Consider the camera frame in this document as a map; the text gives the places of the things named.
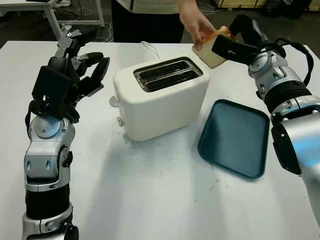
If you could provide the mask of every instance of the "black bag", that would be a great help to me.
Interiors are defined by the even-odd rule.
[[[286,15],[292,19],[300,18],[311,2],[312,0],[293,0],[288,7],[288,11],[286,11]]]
[[[261,14],[268,17],[278,17],[286,7],[284,0],[267,0],[261,10]]]

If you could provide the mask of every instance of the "person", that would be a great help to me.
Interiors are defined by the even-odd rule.
[[[112,0],[113,39],[118,43],[180,43],[184,28],[197,50],[216,29],[196,0]]]

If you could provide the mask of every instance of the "wooden pallet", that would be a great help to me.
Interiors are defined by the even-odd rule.
[[[232,11],[232,9],[259,9],[265,5],[266,0],[215,0],[215,3],[219,8]],[[320,0],[313,0],[308,10],[320,11]]]

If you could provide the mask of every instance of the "blue tray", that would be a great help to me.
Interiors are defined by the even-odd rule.
[[[265,172],[269,117],[232,101],[217,100],[204,125],[198,151],[210,162],[251,179]]]

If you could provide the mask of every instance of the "floor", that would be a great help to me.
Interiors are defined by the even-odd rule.
[[[81,1],[82,19],[94,20],[98,18],[96,6],[92,0]],[[110,42],[113,40],[110,0],[101,1],[104,21],[108,23],[105,28],[99,29],[97,42]],[[219,28],[222,25],[230,25],[237,14],[245,14],[257,19],[262,29],[270,40],[278,37],[287,38],[290,41],[308,45],[320,58],[320,12],[306,12],[300,19],[293,20],[285,16],[265,17],[260,15],[256,9],[234,9],[233,11],[221,10],[209,6],[209,2],[200,2],[199,8],[212,24]],[[79,6],[74,5],[68,8],[58,8],[56,15],[58,19],[74,19],[76,9],[80,14]],[[41,12],[18,12],[13,14],[9,20],[0,20],[0,48],[6,41],[55,41],[48,21]],[[191,43],[189,33],[183,34],[182,43]]]

